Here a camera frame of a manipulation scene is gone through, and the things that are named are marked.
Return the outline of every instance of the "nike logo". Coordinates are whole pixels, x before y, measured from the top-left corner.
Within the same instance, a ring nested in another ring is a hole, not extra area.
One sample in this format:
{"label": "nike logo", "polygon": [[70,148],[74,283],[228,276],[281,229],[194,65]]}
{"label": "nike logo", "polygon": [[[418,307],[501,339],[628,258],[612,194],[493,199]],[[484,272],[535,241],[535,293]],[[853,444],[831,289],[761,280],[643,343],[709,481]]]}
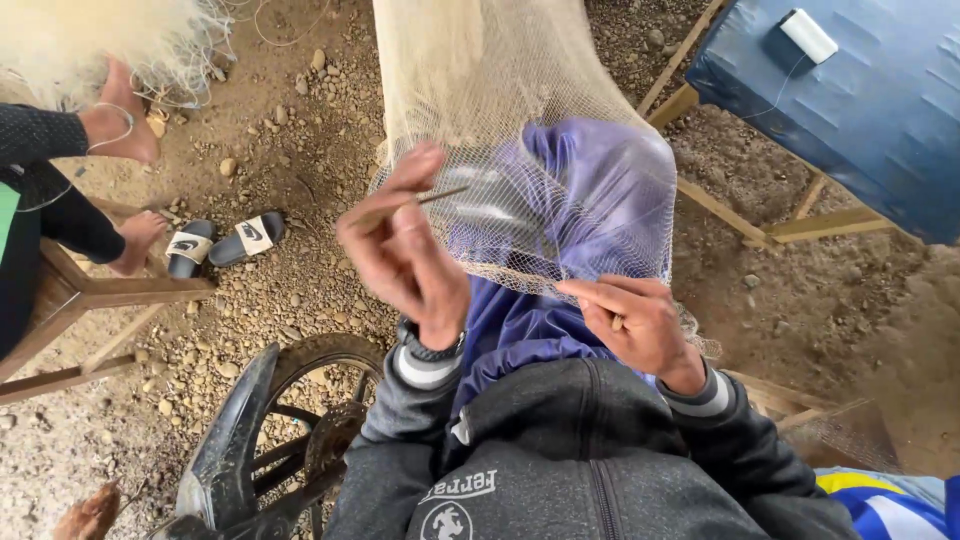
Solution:
{"label": "nike logo", "polygon": [[180,240],[179,242],[174,242],[174,249],[181,251],[190,251],[196,249],[200,245],[200,242],[197,240]]}
{"label": "nike logo", "polygon": [[242,223],[240,224],[240,227],[243,229],[243,236],[246,236],[254,242],[259,242],[263,239],[263,234],[261,234],[257,229],[254,229],[253,225],[249,223]]}

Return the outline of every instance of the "striped cuff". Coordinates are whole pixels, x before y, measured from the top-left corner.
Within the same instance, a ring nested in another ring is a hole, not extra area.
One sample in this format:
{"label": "striped cuff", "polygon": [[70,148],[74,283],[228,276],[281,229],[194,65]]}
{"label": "striped cuff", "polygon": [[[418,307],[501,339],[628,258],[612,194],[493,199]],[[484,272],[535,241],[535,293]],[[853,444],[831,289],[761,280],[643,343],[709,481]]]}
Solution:
{"label": "striped cuff", "polygon": [[708,418],[721,415],[735,405],[736,395],[733,393],[730,379],[714,371],[706,363],[704,363],[704,369],[707,370],[707,384],[699,394],[694,396],[682,396],[673,392],[663,384],[662,380],[657,379],[657,389],[674,412],[684,416]]}
{"label": "striped cuff", "polygon": [[459,355],[427,362],[415,358],[407,345],[400,347],[394,358],[400,378],[420,390],[436,390],[460,377],[460,365],[464,359]]}

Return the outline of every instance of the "white fishing net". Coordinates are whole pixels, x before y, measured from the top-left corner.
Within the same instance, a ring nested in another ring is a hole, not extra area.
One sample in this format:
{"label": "white fishing net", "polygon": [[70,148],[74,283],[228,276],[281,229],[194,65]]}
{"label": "white fishing net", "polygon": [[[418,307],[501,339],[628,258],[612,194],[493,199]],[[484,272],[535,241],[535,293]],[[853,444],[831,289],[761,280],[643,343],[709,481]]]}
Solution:
{"label": "white fishing net", "polygon": [[386,140],[447,160],[424,207],[473,275],[532,294],[603,273],[670,280],[676,169],[593,48],[583,0],[373,0]]}
{"label": "white fishing net", "polygon": [[147,97],[199,107],[217,54],[233,60],[219,0],[5,0],[0,89],[48,110],[95,103],[106,54],[129,64]]}

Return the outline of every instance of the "slide sandal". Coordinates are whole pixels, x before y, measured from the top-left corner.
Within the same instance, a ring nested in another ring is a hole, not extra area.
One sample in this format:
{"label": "slide sandal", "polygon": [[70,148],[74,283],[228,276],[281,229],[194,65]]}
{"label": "slide sandal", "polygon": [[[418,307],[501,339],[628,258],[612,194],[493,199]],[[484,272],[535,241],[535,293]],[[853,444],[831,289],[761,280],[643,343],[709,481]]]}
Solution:
{"label": "slide sandal", "polygon": [[167,272],[170,277],[200,276],[200,267],[213,246],[213,235],[216,233],[213,222],[205,219],[195,219],[177,231],[167,246],[167,255],[170,256]]}
{"label": "slide sandal", "polygon": [[283,216],[280,212],[267,212],[236,224],[234,229],[235,233],[210,248],[214,266],[230,266],[274,247],[283,237]]}

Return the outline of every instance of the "tire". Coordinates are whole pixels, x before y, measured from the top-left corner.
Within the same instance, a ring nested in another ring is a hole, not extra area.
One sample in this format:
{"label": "tire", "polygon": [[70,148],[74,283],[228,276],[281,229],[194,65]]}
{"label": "tire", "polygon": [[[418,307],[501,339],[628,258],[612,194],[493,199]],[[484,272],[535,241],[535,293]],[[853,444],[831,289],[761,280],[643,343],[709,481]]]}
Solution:
{"label": "tire", "polygon": [[360,368],[373,378],[383,380],[386,352],[375,343],[351,333],[311,335],[280,351],[274,376],[270,380],[270,401],[275,403],[290,384],[311,371],[337,363]]}

